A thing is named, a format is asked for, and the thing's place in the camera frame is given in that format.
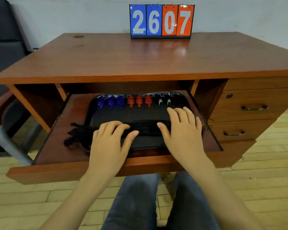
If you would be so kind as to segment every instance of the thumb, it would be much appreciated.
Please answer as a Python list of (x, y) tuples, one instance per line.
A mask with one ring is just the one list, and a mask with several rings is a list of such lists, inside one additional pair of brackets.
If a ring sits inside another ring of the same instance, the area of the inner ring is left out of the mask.
[(135, 137), (138, 134), (139, 134), (139, 131), (132, 131), (126, 136), (126, 138), (125, 138), (125, 140), (123, 142), (123, 145), (122, 145), (122, 150), (121, 150), (121, 152), (125, 153), (126, 156), (127, 156), (128, 152), (129, 152), (129, 149), (131, 147), (131, 144), (132, 144), (133, 140), (135, 139)]
[(169, 129), (167, 129), (167, 127), (165, 126), (164, 123), (157, 123), (158, 128), (160, 129), (164, 142), (166, 142), (170, 137), (171, 134), (169, 132)]

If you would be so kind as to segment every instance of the red whistle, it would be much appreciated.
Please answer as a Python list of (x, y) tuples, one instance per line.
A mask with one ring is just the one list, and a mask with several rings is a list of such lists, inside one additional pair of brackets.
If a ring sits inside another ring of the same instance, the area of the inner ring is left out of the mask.
[(127, 103), (130, 105), (130, 107), (132, 107), (132, 105), (134, 104), (134, 98), (133, 98), (133, 96), (130, 95), (130, 96), (128, 97)]
[(150, 104), (153, 103), (153, 100), (150, 98), (148, 94), (145, 97), (145, 103), (148, 104), (149, 107), (150, 107)]
[(138, 96), (137, 96), (137, 100), (135, 101), (135, 103), (138, 104), (138, 107), (141, 106), (141, 104), (143, 103), (142, 95), (138, 95)]

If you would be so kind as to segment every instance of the scoreboard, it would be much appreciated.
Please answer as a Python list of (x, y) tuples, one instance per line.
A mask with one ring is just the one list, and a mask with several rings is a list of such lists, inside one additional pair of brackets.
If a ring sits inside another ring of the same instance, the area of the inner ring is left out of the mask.
[(191, 38), (194, 5), (130, 4), (131, 38)]

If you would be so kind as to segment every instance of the finger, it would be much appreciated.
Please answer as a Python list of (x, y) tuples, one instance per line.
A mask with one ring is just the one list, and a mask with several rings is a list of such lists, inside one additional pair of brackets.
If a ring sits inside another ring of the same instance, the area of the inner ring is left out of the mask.
[(100, 125), (97, 136), (102, 136), (102, 135), (104, 134), (107, 125), (108, 125), (108, 122), (102, 123), (102, 124)]
[(96, 139), (97, 135), (98, 135), (98, 130), (94, 131), (94, 133), (93, 133), (93, 140)]
[(108, 123), (104, 135), (112, 135), (115, 128), (119, 125), (123, 124), (121, 121), (111, 121)]
[(158, 128), (160, 129), (164, 142), (167, 142), (171, 138), (171, 134), (169, 132), (169, 129), (165, 126), (164, 123), (157, 123)]
[(183, 109), (175, 108), (174, 111), (176, 111), (178, 113), (179, 120), (181, 123), (188, 123), (189, 122), (187, 112), (185, 112)]
[(138, 134), (139, 134), (139, 131), (132, 131), (126, 136), (126, 138), (125, 138), (125, 140), (123, 142), (123, 145), (122, 145), (122, 150), (121, 150), (121, 152), (123, 154), (125, 154), (126, 156), (127, 156), (128, 152), (129, 152), (129, 149), (131, 147), (131, 144), (132, 144), (133, 140), (135, 139), (135, 137)]
[(124, 131), (129, 129), (129, 128), (130, 128), (130, 126), (128, 124), (121, 124), (115, 129), (113, 135), (121, 138), (123, 133), (124, 133)]
[(196, 121), (196, 129), (197, 129), (199, 132), (201, 132), (202, 123), (201, 123), (200, 118), (196, 116), (195, 121)]
[(187, 108), (187, 107), (184, 107), (183, 109), (187, 113), (189, 123), (192, 124), (192, 125), (195, 125), (195, 116), (192, 113), (192, 111), (189, 108)]
[(172, 108), (168, 107), (167, 112), (169, 113), (169, 118), (171, 120), (171, 123), (179, 123), (178, 114), (176, 111), (174, 111)]

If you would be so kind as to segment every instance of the red number card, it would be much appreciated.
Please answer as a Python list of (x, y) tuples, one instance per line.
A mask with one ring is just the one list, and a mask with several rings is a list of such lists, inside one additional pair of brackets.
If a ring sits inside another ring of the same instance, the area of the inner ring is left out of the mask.
[(178, 5), (162, 6), (162, 35), (176, 35)]
[(180, 5), (178, 9), (176, 35), (189, 36), (192, 30), (194, 5)]

